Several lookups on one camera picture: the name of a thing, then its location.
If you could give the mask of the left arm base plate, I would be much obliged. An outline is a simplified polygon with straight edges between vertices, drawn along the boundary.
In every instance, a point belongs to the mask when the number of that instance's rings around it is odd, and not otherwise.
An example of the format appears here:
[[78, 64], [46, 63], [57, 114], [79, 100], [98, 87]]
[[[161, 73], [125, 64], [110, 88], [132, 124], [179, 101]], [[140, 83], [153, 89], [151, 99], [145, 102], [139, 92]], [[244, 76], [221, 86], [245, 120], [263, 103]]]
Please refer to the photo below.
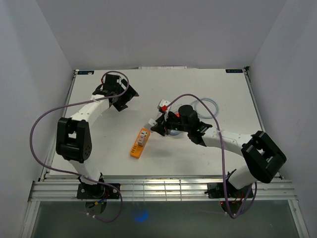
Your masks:
[[104, 186], [101, 184], [85, 184], [81, 183], [78, 185], [77, 189], [77, 199], [118, 199], [118, 192], [109, 186]]

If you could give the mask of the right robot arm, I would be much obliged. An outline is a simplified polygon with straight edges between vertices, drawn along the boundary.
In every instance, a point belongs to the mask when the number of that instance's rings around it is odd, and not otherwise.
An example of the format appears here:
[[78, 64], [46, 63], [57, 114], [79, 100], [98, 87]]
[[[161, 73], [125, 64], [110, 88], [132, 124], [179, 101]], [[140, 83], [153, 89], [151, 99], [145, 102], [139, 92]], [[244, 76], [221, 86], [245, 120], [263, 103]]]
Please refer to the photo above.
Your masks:
[[254, 134], [238, 134], [220, 131], [204, 123], [190, 105], [182, 105], [175, 114], [166, 106], [160, 107], [161, 115], [155, 120], [151, 131], [161, 136], [172, 130], [187, 133], [195, 144], [216, 147], [242, 156], [245, 166], [225, 175], [224, 192], [235, 197], [241, 190], [258, 181], [270, 183], [287, 161], [286, 156], [271, 137], [264, 131]]

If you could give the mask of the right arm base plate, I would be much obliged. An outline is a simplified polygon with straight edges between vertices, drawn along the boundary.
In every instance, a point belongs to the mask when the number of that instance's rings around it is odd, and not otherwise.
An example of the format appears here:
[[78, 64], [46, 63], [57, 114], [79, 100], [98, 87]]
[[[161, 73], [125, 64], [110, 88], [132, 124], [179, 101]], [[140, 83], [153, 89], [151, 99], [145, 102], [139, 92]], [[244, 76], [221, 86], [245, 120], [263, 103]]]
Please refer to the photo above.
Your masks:
[[[244, 198], [248, 193], [249, 186], [242, 189], [236, 189], [233, 185], [227, 183], [227, 196], [228, 198]], [[209, 198], [224, 198], [224, 188], [222, 182], [210, 182], [207, 184], [207, 190], [204, 192]]]

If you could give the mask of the round blue power socket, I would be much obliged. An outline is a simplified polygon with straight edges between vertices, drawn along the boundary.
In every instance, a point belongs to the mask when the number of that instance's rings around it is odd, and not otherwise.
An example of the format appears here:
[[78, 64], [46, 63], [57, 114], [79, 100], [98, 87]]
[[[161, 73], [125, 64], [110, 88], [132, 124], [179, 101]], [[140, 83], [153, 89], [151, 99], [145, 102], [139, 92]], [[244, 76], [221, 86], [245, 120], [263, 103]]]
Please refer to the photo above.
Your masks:
[[182, 131], [178, 131], [178, 130], [171, 130], [169, 135], [170, 136], [179, 136], [179, 135], [182, 135], [184, 132]]

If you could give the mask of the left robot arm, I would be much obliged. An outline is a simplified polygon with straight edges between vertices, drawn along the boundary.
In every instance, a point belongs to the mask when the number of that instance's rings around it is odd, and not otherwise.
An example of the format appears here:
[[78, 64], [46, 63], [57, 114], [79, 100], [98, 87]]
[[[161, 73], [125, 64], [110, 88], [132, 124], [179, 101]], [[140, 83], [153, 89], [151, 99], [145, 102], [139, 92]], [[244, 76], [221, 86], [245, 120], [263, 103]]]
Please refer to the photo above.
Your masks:
[[56, 153], [68, 161], [79, 174], [82, 189], [94, 198], [105, 193], [102, 173], [89, 162], [92, 152], [90, 126], [110, 107], [117, 111], [128, 108], [127, 103], [139, 94], [130, 86], [125, 74], [118, 71], [105, 73], [90, 101], [69, 118], [57, 123]]

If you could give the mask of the orange power strip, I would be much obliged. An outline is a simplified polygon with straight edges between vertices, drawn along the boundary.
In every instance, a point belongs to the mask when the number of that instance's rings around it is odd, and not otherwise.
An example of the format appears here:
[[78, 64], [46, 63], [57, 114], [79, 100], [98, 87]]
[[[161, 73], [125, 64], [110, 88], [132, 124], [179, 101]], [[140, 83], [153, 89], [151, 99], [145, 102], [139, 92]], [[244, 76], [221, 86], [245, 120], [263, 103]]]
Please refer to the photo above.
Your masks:
[[143, 150], [145, 148], [145, 145], [146, 145], [145, 144], [143, 147], [137, 145], [137, 140], [138, 140], [141, 132], [148, 133], [148, 136], [146, 137], [146, 141], [148, 141], [148, 139], [150, 137], [150, 134], [151, 134], [151, 132], [148, 129], [144, 128], [144, 127], [141, 128], [141, 130], [139, 131], [139, 134], [138, 134], [138, 136], [137, 136], [137, 138], [136, 138], [136, 140], [135, 140], [135, 142], [134, 142], [134, 144], [133, 144], [133, 146], [132, 146], [132, 148], [130, 150], [130, 156], [132, 158], [135, 158], [135, 159], [139, 159], [140, 158], [140, 156], [142, 155], [142, 152], [143, 152]]

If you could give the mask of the brown pink charger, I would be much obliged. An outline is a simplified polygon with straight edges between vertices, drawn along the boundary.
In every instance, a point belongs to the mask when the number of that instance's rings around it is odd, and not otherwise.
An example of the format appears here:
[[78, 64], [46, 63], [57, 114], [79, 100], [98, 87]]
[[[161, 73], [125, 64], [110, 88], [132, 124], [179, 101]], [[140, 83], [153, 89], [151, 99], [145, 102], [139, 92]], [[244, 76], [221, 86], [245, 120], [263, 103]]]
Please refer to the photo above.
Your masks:
[[145, 137], [139, 137], [137, 140], [137, 145], [143, 147], [146, 144], [146, 138]]

